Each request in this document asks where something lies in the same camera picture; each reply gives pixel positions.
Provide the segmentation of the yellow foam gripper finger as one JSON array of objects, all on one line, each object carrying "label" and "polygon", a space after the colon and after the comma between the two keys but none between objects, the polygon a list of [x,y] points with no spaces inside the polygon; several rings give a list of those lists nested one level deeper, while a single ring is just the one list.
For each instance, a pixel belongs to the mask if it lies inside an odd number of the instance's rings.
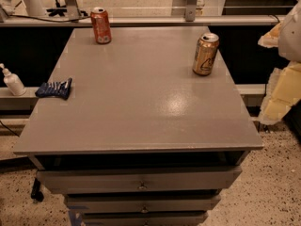
[{"label": "yellow foam gripper finger", "polygon": [[281,121],[300,100],[301,63],[291,61],[284,69],[274,68],[261,103],[258,121],[273,125]]},{"label": "yellow foam gripper finger", "polygon": [[280,28],[281,23],[276,24],[269,32],[260,37],[258,45],[265,48],[278,47]]}]

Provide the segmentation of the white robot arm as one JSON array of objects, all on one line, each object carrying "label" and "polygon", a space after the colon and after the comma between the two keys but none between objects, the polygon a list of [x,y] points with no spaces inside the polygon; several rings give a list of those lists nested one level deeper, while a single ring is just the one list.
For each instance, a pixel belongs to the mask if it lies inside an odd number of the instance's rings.
[{"label": "white robot arm", "polygon": [[301,100],[301,2],[258,41],[266,48],[276,47],[278,54],[289,64],[284,69],[274,69],[261,103],[258,121],[273,125]]}]

